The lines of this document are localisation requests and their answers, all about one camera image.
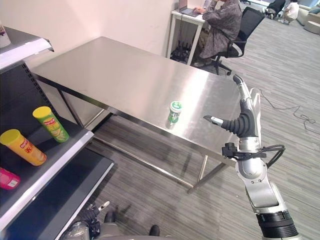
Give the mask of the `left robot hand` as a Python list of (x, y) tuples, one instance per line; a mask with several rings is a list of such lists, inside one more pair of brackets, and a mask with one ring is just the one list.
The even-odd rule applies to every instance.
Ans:
[(88, 207), (82, 214), (83, 221), (89, 225), (92, 225), (97, 220), (97, 216), (99, 215), (99, 213), (104, 208), (106, 208), (109, 204), (110, 204), (110, 201), (108, 200), (99, 207), (95, 205)]

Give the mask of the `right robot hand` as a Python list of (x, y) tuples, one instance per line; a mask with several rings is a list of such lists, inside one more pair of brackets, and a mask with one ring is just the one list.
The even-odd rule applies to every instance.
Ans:
[(261, 142), (261, 95), (255, 88), (248, 89), (244, 80), (237, 74), (233, 76), (240, 93), (240, 114), (234, 120), (226, 120), (205, 115), (203, 118), (238, 138), (257, 138)]

